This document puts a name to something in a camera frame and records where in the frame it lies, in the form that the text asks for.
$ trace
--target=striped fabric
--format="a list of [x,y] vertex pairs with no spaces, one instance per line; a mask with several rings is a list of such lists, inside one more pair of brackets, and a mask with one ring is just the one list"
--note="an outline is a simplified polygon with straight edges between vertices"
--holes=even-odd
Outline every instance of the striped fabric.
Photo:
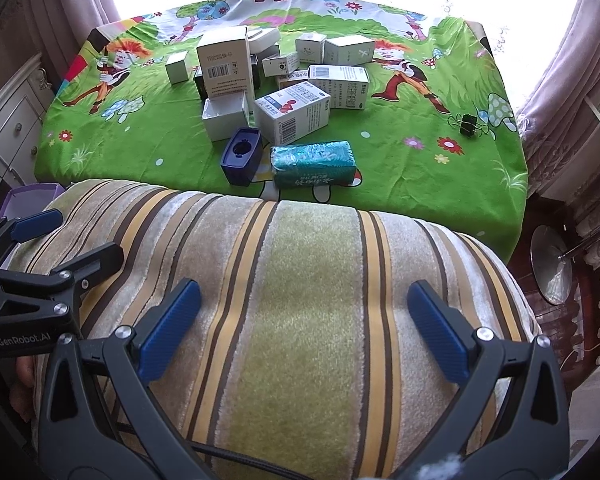
[[[64,225],[21,245],[11,269],[44,274],[118,243],[123,267],[84,298],[88,337],[137,322],[180,279],[195,279],[200,314],[151,386],[164,411],[189,439],[316,479],[387,476],[455,393],[408,315],[414,280],[428,280],[475,327],[513,340],[539,333],[491,250],[424,221],[113,180],[76,184],[51,207]],[[36,406],[45,363],[37,359]],[[499,399],[497,388],[470,447],[488,434]],[[226,479],[267,476],[209,463]]]

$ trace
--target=cartoon boy with orange hair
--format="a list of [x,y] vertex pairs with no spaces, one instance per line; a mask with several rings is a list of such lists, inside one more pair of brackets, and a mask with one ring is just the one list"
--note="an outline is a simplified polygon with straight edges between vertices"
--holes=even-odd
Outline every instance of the cartoon boy with orange hair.
[[109,92],[129,76],[131,73],[129,67],[138,59],[151,55],[151,51],[147,50],[141,41],[133,38],[112,41],[107,45],[106,51],[113,55],[113,62],[110,61],[109,56],[103,56],[96,63],[96,68],[100,71],[100,83],[81,93],[77,98],[62,103],[63,106],[75,106],[87,95],[97,92],[96,101],[89,110],[89,114],[98,113],[100,105]]
[[404,59],[404,53],[408,50],[411,49],[400,43],[376,40],[376,54],[380,55],[381,59],[375,57],[372,62],[382,65],[382,68],[387,70],[393,70],[394,75],[387,82],[384,92],[378,92],[371,97],[397,102],[400,100],[398,99],[398,86],[400,83],[407,83],[413,86],[425,99],[428,99],[441,114],[450,113],[438,96],[429,90],[425,83],[427,76],[424,75],[420,67]]

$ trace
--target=teal tissue pack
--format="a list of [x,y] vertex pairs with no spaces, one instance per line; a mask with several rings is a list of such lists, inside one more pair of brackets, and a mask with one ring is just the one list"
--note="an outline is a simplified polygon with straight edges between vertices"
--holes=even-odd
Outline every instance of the teal tissue pack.
[[273,181],[278,187],[346,186],[353,181],[356,161],[345,140],[271,149]]

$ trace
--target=round metal base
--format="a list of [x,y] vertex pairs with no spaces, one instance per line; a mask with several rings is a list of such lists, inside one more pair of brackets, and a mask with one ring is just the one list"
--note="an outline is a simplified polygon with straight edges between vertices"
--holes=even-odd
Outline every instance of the round metal base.
[[553,305],[567,301],[571,291],[571,260],[560,258],[566,249],[560,235],[546,225],[531,237],[531,268],[540,294]]

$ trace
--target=dark red floor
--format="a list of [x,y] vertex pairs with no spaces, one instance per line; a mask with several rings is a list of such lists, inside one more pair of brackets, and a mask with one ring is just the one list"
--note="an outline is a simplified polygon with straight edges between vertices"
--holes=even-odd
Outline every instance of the dark red floor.
[[[522,288],[542,332],[551,338],[558,362],[562,364],[574,345],[590,349],[600,342],[600,273],[585,264],[581,256],[576,258],[567,301],[559,306],[545,301],[533,277],[529,255],[531,236],[539,225],[548,225],[563,233],[568,245],[578,240],[570,212],[562,203],[531,197],[527,202],[520,241],[507,267]],[[600,348],[596,348],[584,352],[582,357],[572,354],[567,359],[562,377],[568,392],[576,389],[594,370],[599,355]]]

